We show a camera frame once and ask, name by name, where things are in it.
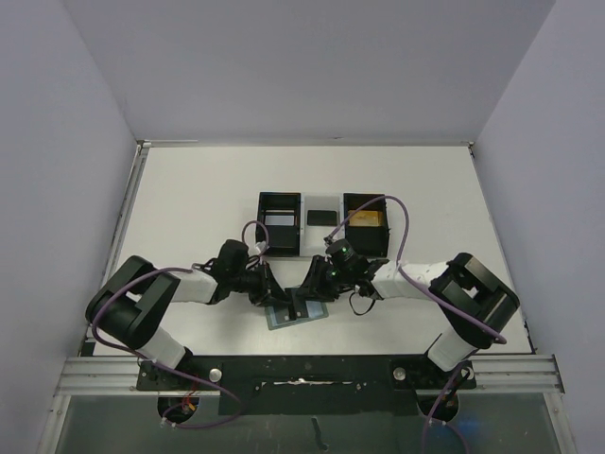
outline metal frame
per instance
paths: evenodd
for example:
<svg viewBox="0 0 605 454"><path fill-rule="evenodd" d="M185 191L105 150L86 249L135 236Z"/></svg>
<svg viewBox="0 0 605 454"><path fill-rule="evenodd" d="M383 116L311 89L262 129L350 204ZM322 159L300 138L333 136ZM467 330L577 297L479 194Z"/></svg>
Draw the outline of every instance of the metal frame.
<svg viewBox="0 0 605 454"><path fill-rule="evenodd" d="M478 355L471 358L477 387L458 393L560 393L557 361L550 355ZM182 392L142 392L136 389L139 366L135 357L69 358L61 373L57 396L66 395L184 395ZM218 395L218 392L199 392Z"/></svg>
<svg viewBox="0 0 605 454"><path fill-rule="evenodd" d="M563 410L562 395L560 393L545 394L544 400L546 402L546 407L548 408L550 422L555 430L555 436L557 437L561 453L577 454L574 435L569 426L567 414Z"/></svg>
<svg viewBox="0 0 605 454"><path fill-rule="evenodd" d="M249 146L377 146L403 144L349 143L332 140L301 143L263 142L256 144L201 144L198 141L139 141L134 155L126 194L112 238L110 254L103 274L101 286L112 275L117 265L126 229L130 220L139 183L145 169L150 148L192 147L195 145L249 145ZM469 142L451 145L468 145ZM564 392L561 376L554 356L547 355L479 355L472 358L477 388L460 390L459 393L542 393L548 408L562 454L576 454L573 436L566 415L562 410L561 393ZM73 395L182 395L182 392L140 392L136 381L139 372L134 357L89 357L68 358L60 376L58 388L49 411L39 454L52 454L58 446L65 415ZM196 395L218 395L218 392L203 391Z"/></svg>

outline screw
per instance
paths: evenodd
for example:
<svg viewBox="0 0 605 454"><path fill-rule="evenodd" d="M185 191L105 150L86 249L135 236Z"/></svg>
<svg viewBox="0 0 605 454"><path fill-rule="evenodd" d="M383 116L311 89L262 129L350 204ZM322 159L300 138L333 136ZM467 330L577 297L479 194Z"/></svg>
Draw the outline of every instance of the screw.
<svg viewBox="0 0 605 454"><path fill-rule="evenodd" d="M210 378L210 381L217 383L223 377L223 373L220 371L220 369L215 368L210 371L208 377Z"/></svg>
<svg viewBox="0 0 605 454"><path fill-rule="evenodd" d="M397 381L403 381L406 379L406 369L403 367L397 367L393 371L393 376Z"/></svg>

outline clear plastic panel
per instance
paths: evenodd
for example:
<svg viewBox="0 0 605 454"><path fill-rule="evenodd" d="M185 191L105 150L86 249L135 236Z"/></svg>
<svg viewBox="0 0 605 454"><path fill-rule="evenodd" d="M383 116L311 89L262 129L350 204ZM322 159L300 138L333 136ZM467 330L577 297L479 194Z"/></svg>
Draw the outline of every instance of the clear plastic panel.
<svg viewBox="0 0 605 454"><path fill-rule="evenodd" d="M205 397L190 422L217 418L217 397ZM76 396L61 454L119 453L410 453L421 452L423 418L371 412L357 415L243 416L208 430L160 428L156 398ZM541 394L464 394L454 424L470 452L560 453ZM450 428L431 428L427 454L464 453Z"/></svg>

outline white tabletop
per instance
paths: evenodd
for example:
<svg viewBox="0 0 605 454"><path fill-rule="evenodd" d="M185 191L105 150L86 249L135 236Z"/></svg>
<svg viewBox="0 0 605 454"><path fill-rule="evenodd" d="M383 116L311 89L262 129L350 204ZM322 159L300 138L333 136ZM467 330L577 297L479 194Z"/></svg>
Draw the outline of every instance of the white tabletop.
<svg viewBox="0 0 605 454"><path fill-rule="evenodd" d="M261 191L391 194L410 213L405 260L431 263L472 253L510 284L464 147L151 148L118 266L133 254L158 268L205 262L256 218ZM394 258L403 215L391 202L388 210ZM309 266L308 259L270 261L284 288L299 285ZM367 304L356 303L358 310ZM264 309L232 294L216 306L173 304L162 327L197 355L379 355L423 353L448 325L426 300L379 301L356 317L342 297L328 310L328 318L269 331ZM531 352L520 312L503 334L509 342L490 353ZM96 355L117 353L95 348Z"/></svg>

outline wire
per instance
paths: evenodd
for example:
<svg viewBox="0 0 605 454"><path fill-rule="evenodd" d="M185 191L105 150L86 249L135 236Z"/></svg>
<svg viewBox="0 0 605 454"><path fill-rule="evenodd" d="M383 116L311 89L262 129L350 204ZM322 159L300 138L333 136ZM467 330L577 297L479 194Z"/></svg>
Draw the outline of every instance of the wire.
<svg viewBox="0 0 605 454"><path fill-rule="evenodd" d="M162 268L160 270L155 270L152 272L148 272L147 274L143 274L141 277L138 277L130 282L128 282L125 286L123 286L121 289L119 289L116 293L114 293L108 300L107 302L103 305L103 307L101 307L99 309L99 311L96 313L95 317L93 318L93 337L95 337L96 341L106 345L108 347L111 348L115 348L117 350L121 350L123 352L128 352L130 354L135 355L136 357L140 358L140 359L146 359L149 360L149 358L147 358L145 355L132 350L126 346L117 344L117 343L113 343L113 342L109 342L108 340L104 340L103 338L101 338L99 332L98 332L98 325L99 322L101 321L101 319L103 318L103 316L105 315L105 313L108 311L109 307L115 303L115 301L117 301L118 298L122 297L123 295L125 295L131 288L133 288L134 286L140 284L141 282L146 281L147 279L153 277L153 276L157 276L158 274L162 274L163 272L191 272L191 270L186 269L186 268ZM203 378L199 378L197 376L193 376L193 375L189 375L186 374L185 372L181 372L178 371L176 369L173 369L171 367L168 367L164 364L162 364L161 362L158 361L152 361L153 365L158 368L158 369L162 369L163 371L169 372L172 375L176 375L179 376L181 378L185 378L187 380L191 380L193 382L196 382L200 385L204 385L207 386L209 388L212 388L213 390L217 390L221 393L224 393L226 395L228 395L232 400L234 400L235 402L237 402L237 404L239 404L239 409L232 414L231 416L228 416L226 418L223 419L219 419L218 421L214 421L212 423L206 423L206 424L198 424L198 425L183 425L183 424L173 424L173 427L175 428L186 428L186 429L197 429L197 428L215 428L216 426L221 426L223 424L229 423L231 421L233 421L234 419L237 419L244 411L244 403L241 401L241 399L239 397L237 397L235 394L233 394L231 391L227 390L226 388L223 388L220 385L217 385L215 383L213 383L212 381L209 380L204 380ZM182 404L182 402L179 402L176 406L172 406L170 407L168 410L166 410L163 414L163 418L168 414L169 411L174 410L175 408L177 408L178 406L180 406Z"/></svg>
<svg viewBox="0 0 605 454"><path fill-rule="evenodd" d="M466 454L471 454L471 448L469 447L468 442L464 438L464 435L462 435L462 432L460 432L460 430L456 426L448 424L445 421L442 421L441 419L437 419L437 418L433 418L433 421L437 421L438 423L441 423L443 426L446 426L447 428L449 428L450 430L452 430L452 432L454 432L456 434L456 436L462 442L462 445L464 446L464 452Z"/></svg>
<svg viewBox="0 0 605 454"><path fill-rule="evenodd" d="M409 213L408 213L407 208L404 205L404 203L401 200L397 199L396 197L393 197L393 196L379 196L379 197L376 197L376 198L372 199L371 201L367 201L366 203L364 203L363 205L361 205L359 208L357 208L353 212L351 212L351 214L349 216L347 216L342 222L340 222L340 224L330 233L330 235L328 237L326 237L326 240L331 241L334 238L334 235L336 235L338 233L338 231L342 227L344 227L344 225L347 222L349 222L349 219L351 219L359 211L361 211L364 208L368 207L372 203L375 203L377 201L382 201L382 200L395 201L395 202L397 202L397 204L399 204L399 206L401 206L402 210L404 210L404 216L406 218L406 227L404 229L404 235L403 235L403 238L401 240L401 244L399 245L399 250L397 251L397 258L396 258L397 270L404 277L404 279L406 279L410 285L412 285L414 288L416 288L417 290L419 290L426 297L428 297L431 300L433 300L439 306L443 307L444 309L449 310L450 312L455 313L460 318L466 320L467 322L473 324L477 328L483 330L485 333L487 333L490 336L492 336L493 339L494 339L494 342L496 342L496 343L502 343L502 344L507 343L506 338L504 336L502 336L500 333L498 333L495 329L493 329L493 328L487 326L486 324L480 322L475 317L473 317L473 316L471 316L471 315L469 315L469 314L461 311L457 307L454 307L454 306L450 305L446 301L443 301L443 299L441 299L438 296L436 296L433 293L431 293L428 290L427 287L425 287L422 284L416 282L414 279L412 279L404 271L404 269L403 269L403 267L401 265L401 259L402 259L402 256L404 255L404 247L405 247L406 241L407 241L407 234L409 233Z"/></svg>
<svg viewBox="0 0 605 454"><path fill-rule="evenodd" d="M366 315L368 312L370 312L374 308L374 305L376 304L376 300L372 300L372 303L370 304L370 307L368 307L368 310L366 310L365 312L357 312L355 310L355 308L353 307L353 301L352 301L353 295L356 295L356 294L357 294L357 292L354 291L353 293L351 293L349 295L349 306L351 307L351 310L353 311L353 313L355 315L361 317L362 315Z"/></svg>
<svg viewBox="0 0 605 454"><path fill-rule="evenodd" d="M441 402L441 400L445 396L445 393L447 393L447 390L449 390L451 388L452 383L454 383L454 380L456 379L456 377L458 376L459 372L462 370L463 367L464 367L464 365L462 363L460 363L454 369L454 372L452 372L452 374L450 375L449 379L447 380L447 383L445 383L445 386L443 387L443 389L441 390L441 392L437 396L437 399L435 399L435 403L433 403L433 407L431 407L431 410L426 415L426 419L424 420L424 425L423 425L423 435L422 435L422 439L421 439L422 453L424 453L424 450L426 448L426 434L428 433L428 427L431 424L431 419L433 418L433 414L435 414L435 411L437 410L437 407L439 406L439 403ZM461 434L459 432L457 432L457 435L460 438L462 438Z"/></svg>
<svg viewBox="0 0 605 454"><path fill-rule="evenodd" d="M265 247L263 248L263 251L258 254L259 256L262 256L268 249L268 230L267 226L260 220L249 220L248 222L246 222L244 228L242 229L242 243L246 243L246 230L248 230L248 227L250 227L252 224L258 225L260 228L263 229L263 232L265 233Z"/></svg>

